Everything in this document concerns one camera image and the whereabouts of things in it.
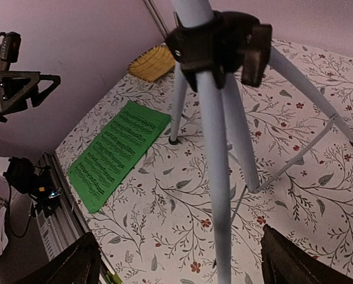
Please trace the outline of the green sheet music stack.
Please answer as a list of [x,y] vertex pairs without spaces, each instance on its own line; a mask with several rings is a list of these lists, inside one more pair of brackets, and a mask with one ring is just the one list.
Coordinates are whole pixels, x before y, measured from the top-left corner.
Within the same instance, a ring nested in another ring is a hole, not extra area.
[[129,101],[100,131],[67,172],[88,212],[103,207],[170,121],[169,114]]

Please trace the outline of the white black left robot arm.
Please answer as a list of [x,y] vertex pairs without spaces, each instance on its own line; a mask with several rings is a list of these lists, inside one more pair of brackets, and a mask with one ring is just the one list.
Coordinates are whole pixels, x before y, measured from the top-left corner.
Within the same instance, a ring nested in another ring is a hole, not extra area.
[[[28,100],[37,107],[61,83],[60,76],[43,75],[40,72],[0,71],[0,122],[6,116],[25,111]],[[36,202],[46,193],[56,196],[42,175],[35,173],[35,166],[27,158],[0,157],[0,179],[8,184],[8,201],[0,205],[0,256],[8,245],[5,223],[9,220],[12,190],[32,196]]]

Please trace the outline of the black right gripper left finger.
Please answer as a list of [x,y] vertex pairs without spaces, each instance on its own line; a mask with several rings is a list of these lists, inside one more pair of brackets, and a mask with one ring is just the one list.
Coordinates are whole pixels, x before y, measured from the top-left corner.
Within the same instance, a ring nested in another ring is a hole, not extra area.
[[85,233],[45,266],[16,281],[19,284],[98,283],[101,252],[91,232]]

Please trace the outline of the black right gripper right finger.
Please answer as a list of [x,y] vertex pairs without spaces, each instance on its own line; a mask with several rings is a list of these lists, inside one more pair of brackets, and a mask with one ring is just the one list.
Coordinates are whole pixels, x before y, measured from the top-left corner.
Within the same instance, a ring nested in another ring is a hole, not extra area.
[[353,283],[353,279],[315,260],[269,225],[263,226],[261,270],[265,284]]

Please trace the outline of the white perforated music stand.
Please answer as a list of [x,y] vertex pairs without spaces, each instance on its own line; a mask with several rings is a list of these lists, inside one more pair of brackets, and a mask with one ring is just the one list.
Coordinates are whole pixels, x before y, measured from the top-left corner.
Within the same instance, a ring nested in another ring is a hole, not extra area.
[[250,14],[220,12],[209,1],[174,1],[177,27],[166,44],[175,61],[175,87],[169,142],[177,144],[186,89],[199,95],[213,210],[219,283],[231,283],[231,210],[226,131],[233,141],[245,179],[245,191],[259,193],[260,183],[247,118],[235,72],[243,85],[261,85],[267,66],[294,85],[336,126],[353,146],[353,131],[302,72],[272,46],[273,28]]

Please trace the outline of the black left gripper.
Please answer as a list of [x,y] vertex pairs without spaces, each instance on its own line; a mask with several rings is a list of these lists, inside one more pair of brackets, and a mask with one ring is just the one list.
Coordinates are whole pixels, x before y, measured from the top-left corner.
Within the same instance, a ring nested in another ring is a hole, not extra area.
[[0,115],[26,110],[28,100],[33,107],[41,105],[60,83],[61,78],[57,75],[0,71]]

